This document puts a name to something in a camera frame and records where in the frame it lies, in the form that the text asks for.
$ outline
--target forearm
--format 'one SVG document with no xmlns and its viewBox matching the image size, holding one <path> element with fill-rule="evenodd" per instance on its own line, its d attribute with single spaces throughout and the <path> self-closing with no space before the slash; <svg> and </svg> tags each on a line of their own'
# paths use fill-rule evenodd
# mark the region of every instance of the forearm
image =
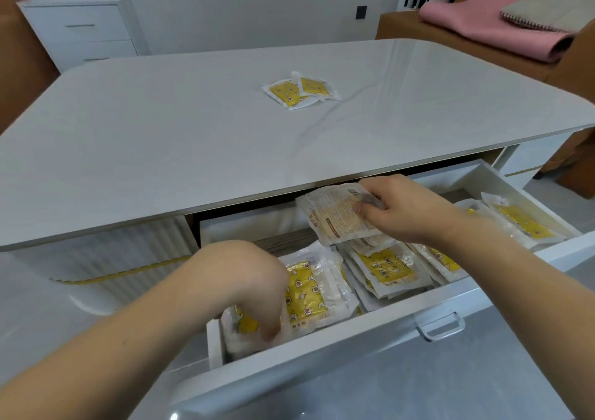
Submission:
<svg viewBox="0 0 595 420">
<path fill-rule="evenodd" d="M 124 419 L 227 299 L 187 265 L 0 389 L 0 418 Z"/>
<path fill-rule="evenodd" d="M 442 244 L 489 296 L 577 419 L 595 418 L 595 293 L 473 219 Z"/>
</svg>

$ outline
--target hand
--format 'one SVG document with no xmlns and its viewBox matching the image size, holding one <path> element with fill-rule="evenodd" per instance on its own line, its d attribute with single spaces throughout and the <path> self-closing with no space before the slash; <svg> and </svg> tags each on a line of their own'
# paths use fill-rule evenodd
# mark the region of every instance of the hand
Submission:
<svg viewBox="0 0 595 420">
<path fill-rule="evenodd" d="M 386 210 L 359 202 L 353 206 L 354 212 L 382 233 L 402 242 L 440 247 L 471 217 L 401 174 L 370 177 L 359 183 L 379 198 Z"/>
<path fill-rule="evenodd" d="M 205 246 L 180 270 L 197 283 L 208 283 L 219 300 L 219 311 L 238 305 L 258 321 L 261 336 L 271 341 L 279 333 L 281 308 L 289 284 L 279 259 L 240 240 Z"/>
</svg>

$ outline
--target open drawer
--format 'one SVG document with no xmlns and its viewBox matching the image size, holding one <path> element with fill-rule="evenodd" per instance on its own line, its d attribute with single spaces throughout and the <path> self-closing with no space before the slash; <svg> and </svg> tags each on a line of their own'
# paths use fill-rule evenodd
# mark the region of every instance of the open drawer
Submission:
<svg viewBox="0 0 595 420">
<path fill-rule="evenodd" d="M 582 235 L 483 161 L 410 177 L 448 199 L 449 194 L 461 192 L 480 199 L 482 191 L 509 198 L 540 223 L 569 237 L 537 252 L 562 271 L 595 255 L 595 232 Z M 203 221 L 201 240 L 203 244 L 230 238 L 256 241 L 307 227 L 305 216 L 289 203 Z M 226 412 L 419 334 L 428 341 L 446 338 L 464 328 L 465 316 L 490 305 L 478 285 L 465 278 L 235 362 L 226 360 L 219 321 L 213 320 L 207 325 L 210 370 L 174 387 L 173 408 L 202 415 Z M 435 333 L 446 324 L 454 326 Z"/>
</svg>

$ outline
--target person's left arm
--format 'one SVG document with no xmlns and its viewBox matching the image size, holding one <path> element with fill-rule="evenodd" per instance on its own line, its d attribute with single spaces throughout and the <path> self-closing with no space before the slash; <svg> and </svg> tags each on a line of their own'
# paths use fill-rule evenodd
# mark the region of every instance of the person's left arm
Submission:
<svg viewBox="0 0 595 420">
<path fill-rule="evenodd" d="M 281 262 L 247 242 L 206 246 L 137 301 L 100 320 L 0 388 L 0 418 L 125 419 L 210 319 L 238 304 L 279 332 L 289 281 Z"/>
</svg>

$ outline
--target rolled pink mat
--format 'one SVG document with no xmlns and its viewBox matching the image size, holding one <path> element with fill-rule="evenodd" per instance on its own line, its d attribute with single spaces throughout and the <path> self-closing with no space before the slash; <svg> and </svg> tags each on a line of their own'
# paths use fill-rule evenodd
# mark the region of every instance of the rolled pink mat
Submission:
<svg viewBox="0 0 595 420">
<path fill-rule="evenodd" d="M 563 40 L 571 39 L 572 34 L 530 30 L 502 19 L 500 10 L 518 1 L 520 0 L 427 2 L 420 9 L 420 18 L 495 48 L 546 63 L 560 60 L 569 45 L 569 40 Z"/>
</svg>

